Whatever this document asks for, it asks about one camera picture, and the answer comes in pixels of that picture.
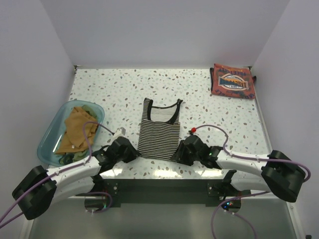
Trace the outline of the black white striped tank top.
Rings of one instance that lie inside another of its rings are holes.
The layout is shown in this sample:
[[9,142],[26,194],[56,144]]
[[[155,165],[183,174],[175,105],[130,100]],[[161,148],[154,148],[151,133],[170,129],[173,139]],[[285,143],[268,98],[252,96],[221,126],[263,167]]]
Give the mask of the black white striped tank top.
[[179,113],[183,100],[173,105],[154,106],[154,101],[144,99],[140,124],[138,152],[146,159],[171,160],[179,146]]

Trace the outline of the red tank top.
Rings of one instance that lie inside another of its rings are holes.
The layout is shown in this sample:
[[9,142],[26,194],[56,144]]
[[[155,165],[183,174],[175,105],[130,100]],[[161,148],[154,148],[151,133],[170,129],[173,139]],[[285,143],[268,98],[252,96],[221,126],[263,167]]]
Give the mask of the red tank top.
[[256,76],[249,68],[236,68],[215,63],[209,69],[211,93],[217,96],[253,100],[256,97]]

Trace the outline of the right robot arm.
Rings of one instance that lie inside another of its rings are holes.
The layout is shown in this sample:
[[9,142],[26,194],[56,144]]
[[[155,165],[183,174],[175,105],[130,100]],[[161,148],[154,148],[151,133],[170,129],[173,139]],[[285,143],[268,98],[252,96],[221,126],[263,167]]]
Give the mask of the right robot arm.
[[208,146],[191,135],[179,143],[171,161],[192,166],[198,161],[207,168],[225,169],[231,174],[222,183],[222,190],[232,196],[238,191],[271,192],[279,199],[296,202],[306,174],[287,157],[279,159],[279,151],[266,155],[229,152],[224,146]]

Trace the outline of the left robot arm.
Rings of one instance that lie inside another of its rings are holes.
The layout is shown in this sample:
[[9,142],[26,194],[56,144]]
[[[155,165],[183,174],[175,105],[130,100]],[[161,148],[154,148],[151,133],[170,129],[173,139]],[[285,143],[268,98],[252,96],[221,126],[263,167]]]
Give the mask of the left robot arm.
[[51,169],[34,167],[12,196],[26,219],[33,220],[60,200],[83,193],[99,195],[103,191],[101,173],[120,161],[129,163],[139,156],[130,141],[120,136],[78,162]]

